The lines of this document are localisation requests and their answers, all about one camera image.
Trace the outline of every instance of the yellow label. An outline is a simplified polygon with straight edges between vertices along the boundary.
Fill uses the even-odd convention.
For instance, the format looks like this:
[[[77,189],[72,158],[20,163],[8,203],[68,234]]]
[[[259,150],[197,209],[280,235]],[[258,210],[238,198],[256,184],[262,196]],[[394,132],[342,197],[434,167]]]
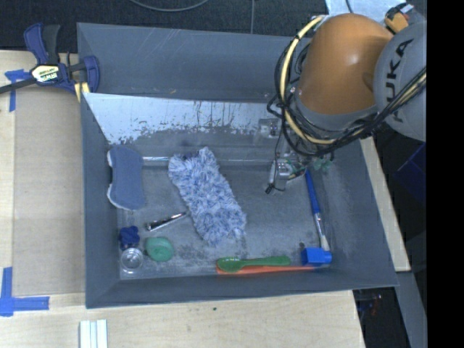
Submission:
[[[39,83],[46,83],[48,81],[58,78],[59,68],[58,66],[38,66],[32,71],[32,76]]]

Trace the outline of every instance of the fluffy blue duster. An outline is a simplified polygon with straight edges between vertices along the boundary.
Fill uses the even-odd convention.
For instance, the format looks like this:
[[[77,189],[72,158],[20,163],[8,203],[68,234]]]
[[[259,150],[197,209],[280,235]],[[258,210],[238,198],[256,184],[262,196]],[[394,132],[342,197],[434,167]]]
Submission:
[[[171,157],[168,175],[190,209],[196,231],[208,244],[244,234],[247,217],[207,147],[191,156]]]

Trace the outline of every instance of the small blue block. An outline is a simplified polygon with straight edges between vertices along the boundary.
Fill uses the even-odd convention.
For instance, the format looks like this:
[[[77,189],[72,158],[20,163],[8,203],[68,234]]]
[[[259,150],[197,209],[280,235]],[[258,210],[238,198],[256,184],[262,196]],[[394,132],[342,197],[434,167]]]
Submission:
[[[305,247],[302,250],[302,264],[313,265],[318,267],[320,265],[327,265],[332,262],[332,253],[327,252],[321,247]]]

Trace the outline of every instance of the green ball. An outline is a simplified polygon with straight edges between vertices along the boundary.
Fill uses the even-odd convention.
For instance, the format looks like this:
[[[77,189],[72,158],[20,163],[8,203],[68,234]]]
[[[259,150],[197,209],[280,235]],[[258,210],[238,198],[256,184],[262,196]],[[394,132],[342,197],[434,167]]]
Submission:
[[[174,255],[174,247],[165,237],[149,237],[145,240],[145,250],[155,262],[167,262]]]

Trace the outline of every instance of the orange spoon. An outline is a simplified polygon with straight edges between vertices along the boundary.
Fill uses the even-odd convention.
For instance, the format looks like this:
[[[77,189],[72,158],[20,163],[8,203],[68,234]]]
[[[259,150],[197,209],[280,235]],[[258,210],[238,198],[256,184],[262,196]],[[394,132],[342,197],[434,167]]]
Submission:
[[[238,270],[235,273],[229,273],[221,270],[216,265],[216,272],[219,275],[254,275],[258,273],[273,273],[273,272],[291,272],[295,270],[314,270],[314,267],[309,265],[283,265],[283,266],[269,266],[269,265],[248,265]]]

